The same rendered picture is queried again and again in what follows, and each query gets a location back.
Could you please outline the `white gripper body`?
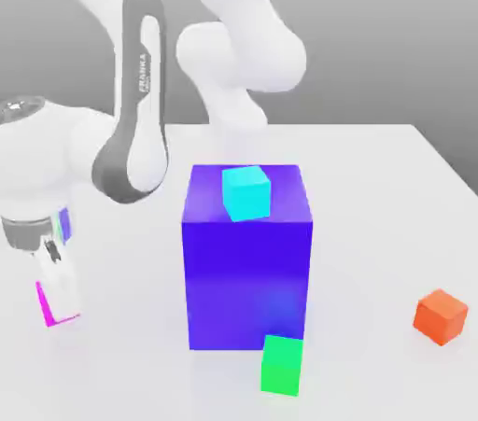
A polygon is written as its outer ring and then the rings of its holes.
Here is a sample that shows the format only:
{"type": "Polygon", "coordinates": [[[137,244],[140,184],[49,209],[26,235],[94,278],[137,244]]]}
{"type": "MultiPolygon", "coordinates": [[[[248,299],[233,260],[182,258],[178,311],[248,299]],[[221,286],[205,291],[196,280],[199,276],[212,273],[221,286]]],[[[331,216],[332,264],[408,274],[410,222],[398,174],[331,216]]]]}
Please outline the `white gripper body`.
{"type": "Polygon", "coordinates": [[[77,277],[65,247],[51,236],[41,236],[34,253],[40,267],[40,285],[54,320],[80,314],[77,277]]]}

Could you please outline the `small magenta cube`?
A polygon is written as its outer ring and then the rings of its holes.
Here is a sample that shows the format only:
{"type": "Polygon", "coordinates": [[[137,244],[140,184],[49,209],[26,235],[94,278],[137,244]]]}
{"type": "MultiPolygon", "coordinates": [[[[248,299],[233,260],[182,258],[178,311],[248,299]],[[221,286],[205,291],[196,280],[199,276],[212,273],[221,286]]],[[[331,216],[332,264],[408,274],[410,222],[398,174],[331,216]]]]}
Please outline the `small magenta cube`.
{"type": "Polygon", "coordinates": [[[55,319],[53,316],[53,313],[50,310],[49,303],[47,301],[44,290],[39,281],[35,282],[35,288],[36,288],[40,308],[42,310],[42,314],[45,320],[45,324],[48,328],[66,323],[80,316],[80,313],[76,313],[73,316],[64,317],[59,320],[55,319]]]}

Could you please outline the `small cyan cube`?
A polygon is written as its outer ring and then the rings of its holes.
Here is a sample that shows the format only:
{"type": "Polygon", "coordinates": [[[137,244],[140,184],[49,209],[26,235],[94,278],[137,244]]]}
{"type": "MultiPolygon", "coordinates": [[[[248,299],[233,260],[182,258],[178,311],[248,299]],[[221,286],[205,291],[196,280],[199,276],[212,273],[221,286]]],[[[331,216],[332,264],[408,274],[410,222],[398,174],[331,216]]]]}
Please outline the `small cyan cube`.
{"type": "Polygon", "coordinates": [[[233,222],[270,216],[272,183],[258,165],[224,169],[221,188],[223,205],[233,222]]]}

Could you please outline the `small green cube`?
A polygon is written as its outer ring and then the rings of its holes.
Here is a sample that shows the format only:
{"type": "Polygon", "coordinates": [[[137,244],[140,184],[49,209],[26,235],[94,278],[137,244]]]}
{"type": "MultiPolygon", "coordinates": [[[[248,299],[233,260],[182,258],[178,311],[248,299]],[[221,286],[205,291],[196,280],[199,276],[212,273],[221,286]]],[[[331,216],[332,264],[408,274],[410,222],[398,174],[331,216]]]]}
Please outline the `small green cube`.
{"type": "Polygon", "coordinates": [[[277,335],[265,337],[260,389],[291,397],[299,395],[303,340],[277,335]]]}

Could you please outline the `small orange cube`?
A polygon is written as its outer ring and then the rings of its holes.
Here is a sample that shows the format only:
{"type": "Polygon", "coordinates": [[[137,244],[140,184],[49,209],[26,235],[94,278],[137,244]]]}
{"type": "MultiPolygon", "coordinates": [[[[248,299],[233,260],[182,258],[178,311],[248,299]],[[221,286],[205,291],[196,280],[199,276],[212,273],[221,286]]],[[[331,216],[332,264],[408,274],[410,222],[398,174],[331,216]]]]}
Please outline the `small orange cube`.
{"type": "Polygon", "coordinates": [[[469,307],[442,289],[436,289],[418,301],[413,327],[443,346],[462,331],[469,307]]]}

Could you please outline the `large blue box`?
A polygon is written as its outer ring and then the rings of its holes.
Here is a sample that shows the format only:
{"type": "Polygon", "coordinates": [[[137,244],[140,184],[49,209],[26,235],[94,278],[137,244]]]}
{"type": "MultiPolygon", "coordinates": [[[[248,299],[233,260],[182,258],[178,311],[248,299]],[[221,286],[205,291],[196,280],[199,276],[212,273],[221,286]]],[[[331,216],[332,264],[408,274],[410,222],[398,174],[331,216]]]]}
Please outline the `large blue box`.
{"type": "Polygon", "coordinates": [[[195,164],[181,220],[192,350],[260,350],[266,335],[304,334],[313,217],[301,170],[265,165],[271,214],[233,222],[221,165],[195,164]]]}

